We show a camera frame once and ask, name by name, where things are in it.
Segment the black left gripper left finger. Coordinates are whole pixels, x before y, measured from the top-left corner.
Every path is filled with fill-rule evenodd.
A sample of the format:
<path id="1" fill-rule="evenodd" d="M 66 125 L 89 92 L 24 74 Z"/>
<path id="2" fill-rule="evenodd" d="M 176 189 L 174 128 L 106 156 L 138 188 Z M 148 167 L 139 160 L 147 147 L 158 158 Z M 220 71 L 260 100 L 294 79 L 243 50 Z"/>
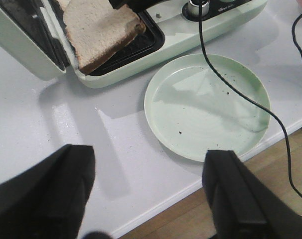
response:
<path id="1" fill-rule="evenodd" d="M 95 180 L 92 146 L 65 145 L 0 184 L 0 239 L 75 239 Z"/>

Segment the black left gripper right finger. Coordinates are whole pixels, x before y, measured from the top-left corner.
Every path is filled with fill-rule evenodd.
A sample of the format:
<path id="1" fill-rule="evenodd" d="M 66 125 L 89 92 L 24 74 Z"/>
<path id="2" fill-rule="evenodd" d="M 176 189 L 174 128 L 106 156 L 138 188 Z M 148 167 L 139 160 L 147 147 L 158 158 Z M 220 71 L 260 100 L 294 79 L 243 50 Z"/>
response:
<path id="1" fill-rule="evenodd" d="M 302 239 L 302 217 L 271 192 L 233 151 L 206 153 L 202 185 L 215 239 Z"/>

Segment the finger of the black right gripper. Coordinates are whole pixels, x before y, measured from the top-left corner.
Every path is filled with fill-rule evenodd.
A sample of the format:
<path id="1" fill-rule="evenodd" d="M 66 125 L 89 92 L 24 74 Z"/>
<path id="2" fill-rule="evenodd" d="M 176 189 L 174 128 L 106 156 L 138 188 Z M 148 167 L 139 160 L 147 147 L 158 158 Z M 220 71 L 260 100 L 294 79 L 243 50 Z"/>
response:
<path id="1" fill-rule="evenodd" d="M 113 9 L 120 9 L 127 5 L 134 12 L 144 11 L 156 4 L 163 2 L 163 0 L 109 0 Z"/>

